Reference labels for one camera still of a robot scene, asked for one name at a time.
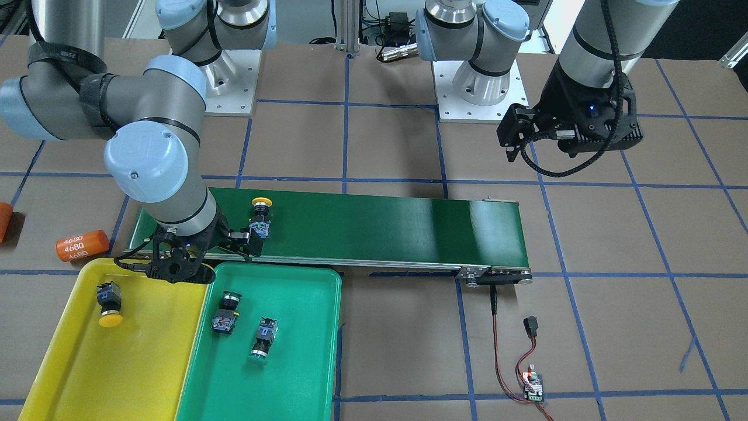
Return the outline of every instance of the yellow tray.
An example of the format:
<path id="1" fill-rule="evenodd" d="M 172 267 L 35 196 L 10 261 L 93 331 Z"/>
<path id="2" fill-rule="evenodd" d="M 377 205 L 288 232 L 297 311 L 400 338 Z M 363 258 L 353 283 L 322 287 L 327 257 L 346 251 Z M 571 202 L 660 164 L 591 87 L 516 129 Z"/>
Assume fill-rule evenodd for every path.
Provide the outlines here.
<path id="1" fill-rule="evenodd" d="M 96 285 L 122 289 L 124 320 L 98 325 Z M 117 267 L 85 265 L 20 420 L 173 420 L 206 286 L 169 284 Z"/>

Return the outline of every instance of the red wire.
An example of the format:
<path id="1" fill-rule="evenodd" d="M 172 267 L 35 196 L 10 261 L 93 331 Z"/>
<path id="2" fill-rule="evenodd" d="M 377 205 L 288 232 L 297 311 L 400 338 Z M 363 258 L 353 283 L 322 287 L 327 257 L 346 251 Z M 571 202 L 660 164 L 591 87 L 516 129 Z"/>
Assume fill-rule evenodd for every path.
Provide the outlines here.
<path id="1" fill-rule="evenodd" d="M 531 390 L 534 391 L 535 388 L 533 388 L 533 385 L 530 384 L 530 382 L 528 382 L 527 379 L 524 378 L 524 376 L 522 376 L 522 371 L 520 370 L 520 366 L 522 365 L 522 361 L 524 361 L 524 359 L 527 358 L 530 354 L 532 354 L 533 351 L 535 350 L 535 344 L 536 344 L 536 342 L 535 342 L 535 336 L 532 336 L 530 339 L 533 342 L 533 346 L 530 347 L 530 350 L 528 352 L 524 353 L 524 355 L 519 358 L 519 361 L 517 361 L 517 365 L 515 366 L 515 371 L 517 373 L 517 380 L 519 381 L 519 383 L 522 384 L 522 385 L 524 385 L 524 386 L 529 387 Z"/>
<path id="2" fill-rule="evenodd" d="M 506 384 L 504 377 L 501 375 L 501 367 L 499 366 L 499 341 L 496 332 L 496 315 L 494 315 L 494 366 L 496 368 L 496 377 L 499 380 L 499 385 L 501 386 L 501 389 L 503 389 L 503 391 L 506 393 L 506 395 L 513 401 L 531 403 L 529 399 L 525 399 L 523 396 L 519 396 L 514 393 L 512 389 L 509 388 L 509 385 Z"/>
<path id="3" fill-rule="evenodd" d="M 514 393 L 512 389 L 509 388 L 509 385 L 507 385 L 506 381 L 504 380 L 504 377 L 501 375 L 501 367 L 499 366 L 499 339 L 498 334 L 496 330 L 496 315 L 494 314 L 494 367 L 496 368 L 496 378 L 499 380 L 499 385 L 501 386 L 501 389 L 506 393 L 506 395 L 515 402 L 520 402 L 523 404 L 532 404 L 534 403 L 535 406 L 538 408 L 539 411 L 543 413 L 545 416 L 545 419 L 547 421 L 554 421 L 553 417 L 545 410 L 543 405 L 540 404 L 540 402 L 534 402 L 530 401 L 529 399 L 525 399 L 523 396 L 519 396 L 518 394 Z M 535 338 L 532 338 L 533 346 L 530 348 L 530 350 L 523 355 L 520 360 L 517 362 L 517 365 L 515 366 L 517 372 L 519 372 L 519 366 L 522 363 L 522 360 L 527 358 L 528 355 L 530 355 L 534 350 L 536 346 Z"/>

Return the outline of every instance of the orange battery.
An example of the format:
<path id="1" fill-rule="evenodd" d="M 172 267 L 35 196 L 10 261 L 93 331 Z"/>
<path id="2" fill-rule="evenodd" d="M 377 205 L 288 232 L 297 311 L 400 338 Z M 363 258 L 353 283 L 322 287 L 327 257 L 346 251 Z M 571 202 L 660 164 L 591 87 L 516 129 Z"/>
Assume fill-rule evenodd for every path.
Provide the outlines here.
<path id="1" fill-rule="evenodd" d="M 0 243 L 5 238 L 7 226 L 10 225 L 10 216 L 13 215 L 13 206 L 0 202 Z"/>
<path id="2" fill-rule="evenodd" d="M 109 250 L 109 239 L 100 229 L 63 238 L 57 242 L 57 256 L 62 261 L 97 255 L 107 250 Z"/>

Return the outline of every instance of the green conveyor belt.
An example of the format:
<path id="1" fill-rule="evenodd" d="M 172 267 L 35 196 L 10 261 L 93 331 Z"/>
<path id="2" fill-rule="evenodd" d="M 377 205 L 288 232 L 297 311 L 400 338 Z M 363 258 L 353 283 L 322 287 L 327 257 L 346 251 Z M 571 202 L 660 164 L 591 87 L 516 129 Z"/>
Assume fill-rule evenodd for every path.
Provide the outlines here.
<path id="1" fill-rule="evenodd" d="M 212 188 L 239 230 L 251 200 L 273 201 L 270 237 L 253 261 L 352 264 L 403 268 L 484 266 L 529 269 L 517 202 L 355 196 Z M 153 234 L 156 222 L 141 210 L 129 248 Z M 236 260 L 214 249 L 209 258 Z"/>

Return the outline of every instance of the brown paper floor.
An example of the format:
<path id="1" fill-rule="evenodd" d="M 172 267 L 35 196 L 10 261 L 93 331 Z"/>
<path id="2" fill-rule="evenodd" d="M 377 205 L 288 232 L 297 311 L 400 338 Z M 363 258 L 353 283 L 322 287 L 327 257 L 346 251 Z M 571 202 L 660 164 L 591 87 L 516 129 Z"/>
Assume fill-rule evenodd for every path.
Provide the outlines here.
<path id="1" fill-rule="evenodd" d="M 0 45 L 0 79 L 25 72 L 27 46 Z M 146 40 L 106 48 L 109 70 L 126 75 L 168 51 Z M 207 183 L 518 200 L 536 278 L 500 290 L 506 374 L 529 346 L 522 319 L 535 315 L 529 362 L 556 420 L 747 418 L 748 94 L 731 71 L 640 60 L 643 143 L 551 180 L 507 163 L 494 125 L 438 122 L 428 63 L 380 64 L 361 48 L 353 59 L 332 46 L 266 52 L 254 117 L 206 120 Z M 531 103 L 554 60 L 519 57 Z M 29 141 L 0 123 L 0 200 L 23 219 L 0 245 L 2 420 L 20 412 L 82 265 L 60 262 L 54 242 L 100 228 L 119 252 L 131 231 L 138 207 L 106 173 L 103 145 Z M 551 169 L 584 159 L 535 146 Z M 339 269 L 336 420 L 542 418 L 499 389 L 485 289 L 443 273 Z"/>

